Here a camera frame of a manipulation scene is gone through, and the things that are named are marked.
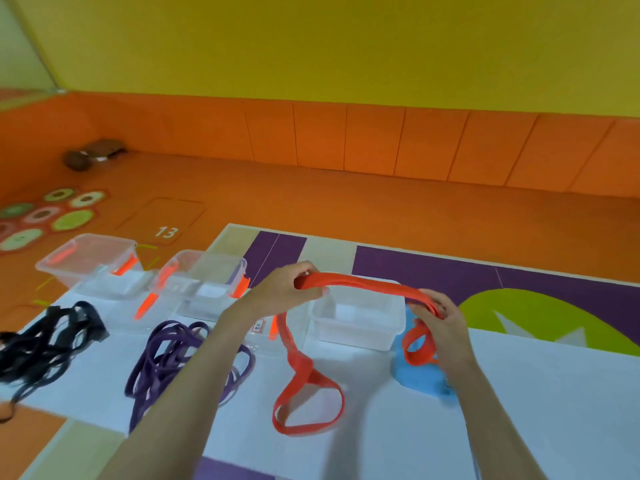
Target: pile of purple straps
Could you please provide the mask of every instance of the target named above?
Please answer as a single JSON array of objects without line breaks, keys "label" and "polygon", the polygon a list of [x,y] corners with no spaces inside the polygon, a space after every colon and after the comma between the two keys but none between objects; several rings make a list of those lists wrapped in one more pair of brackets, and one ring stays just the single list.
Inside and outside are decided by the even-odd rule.
[{"label": "pile of purple straps", "polygon": [[[204,342],[198,330],[204,330],[209,334],[209,327],[204,322],[194,322],[186,326],[175,320],[162,322],[151,332],[147,346],[133,368],[124,389],[124,394],[134,400],[129,432],[133,431],[149,407],[156,402],[184,364],[189,361],[190,356],[186,356],[188,348],[199,347]],[[158,354],[164,342],[169,343],[164,352]],[[240,345],[238,353],[240,352],[249,355],[249,364],[240,375],[237,375],[235,369],[229,372],[220,403],[240,386],[255,364],[255,355],[247,346]]]}]

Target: hand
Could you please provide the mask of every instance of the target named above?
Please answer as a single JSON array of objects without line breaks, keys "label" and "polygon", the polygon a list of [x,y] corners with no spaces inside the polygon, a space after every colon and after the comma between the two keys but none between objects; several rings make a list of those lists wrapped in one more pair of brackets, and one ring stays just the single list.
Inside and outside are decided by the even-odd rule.
[{"label": "hand", "polygon": [[302,274],[316,273],[310,261],[302,261],[274,269],[258,286],[240,298],[238,305],[247,306],[255,319],[278,315],[313,299],[318,299],[329,291],[327,287],[298,290],[293,280]]},{"label": "hand", "polygon": [[452,387],[460,375],[476,366],[476,356],[471,347],[467,321],[460,309],[445,294],[433,290],[421,289],[435,302],[444,319],[433,316],[424,306],[409,304],[411,311],[422,320],[433,335],[438,349],[438,362]]}]

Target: number 13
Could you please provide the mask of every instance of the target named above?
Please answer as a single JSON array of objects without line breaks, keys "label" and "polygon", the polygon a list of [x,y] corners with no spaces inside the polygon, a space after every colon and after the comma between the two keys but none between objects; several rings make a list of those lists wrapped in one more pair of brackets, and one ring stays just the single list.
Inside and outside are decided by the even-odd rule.
[{"label": "number 13", "polygon": [[[164,231],[167,230],[166,226],[160,227],[160,231],[156,234],[156,237],[161,236]],[[162,235],[162,237],[164,237],[165,239],[169,239],[171,237],[173,237],[175,235],[176,232],[178,232],[180,229],[178,229],[178,227],[171,227],[171,229],[169,229],[168,231],[166,231],[166,234]]]}]

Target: forearm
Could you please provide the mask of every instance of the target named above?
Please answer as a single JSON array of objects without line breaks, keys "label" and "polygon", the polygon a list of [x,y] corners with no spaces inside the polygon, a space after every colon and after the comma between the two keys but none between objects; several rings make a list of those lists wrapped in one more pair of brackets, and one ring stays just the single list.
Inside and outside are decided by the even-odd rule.
[{"label": "forearm", "polygon": [[99,480],[192,478],[238,347],[254,321],[241,301],[222,313],[210,336],[121,444]]},{"label": "forearm", "polygon": [[455,387],[483,480],[546,479],[475,361],[461,371]]}]

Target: wall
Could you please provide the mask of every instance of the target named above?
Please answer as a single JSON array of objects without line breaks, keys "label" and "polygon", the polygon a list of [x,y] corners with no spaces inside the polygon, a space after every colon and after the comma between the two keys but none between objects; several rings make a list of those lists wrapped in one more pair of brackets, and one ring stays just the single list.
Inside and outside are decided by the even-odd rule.
[{"label": "wall", "polygon": [[640,197],[640,120],[196,96],[76,93],[132,150]]},{"label": "wall", "polygon": [[0,100],[21,95],[15,89],[54,86],[9,6],[0,0]]},{"label": "wall", "polygon": [[640,116],[640,0],[15,0],[63,87]]},{"label": "wall", "polygon": [[60,174],[65,170],[62,154],[96,138],[71,95],[0,111],[0,198],[37,179]]}]

